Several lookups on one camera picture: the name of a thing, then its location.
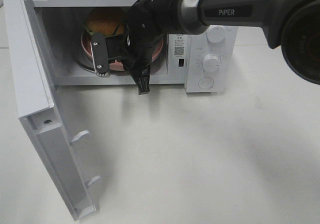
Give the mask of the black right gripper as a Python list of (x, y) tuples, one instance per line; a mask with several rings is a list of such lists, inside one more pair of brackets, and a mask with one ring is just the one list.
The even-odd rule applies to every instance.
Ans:
[(125, 19), (124, 48), (129, 59), (122, 64), (131, 71), (138, 94), (150, 92), (150, 65), (157, 43), (175, 32), (175, 0), (139, 0)]

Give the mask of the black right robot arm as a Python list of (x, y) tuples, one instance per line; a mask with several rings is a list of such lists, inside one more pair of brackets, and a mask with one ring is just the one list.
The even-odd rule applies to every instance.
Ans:
[(123, 65), (139, 94), (150, 90), (152, 53), (164, 35), (199, 35), (211, 25), (261, 28), (295, 74), (320, 82), (320, 0), (139, 0), (125, 25)]

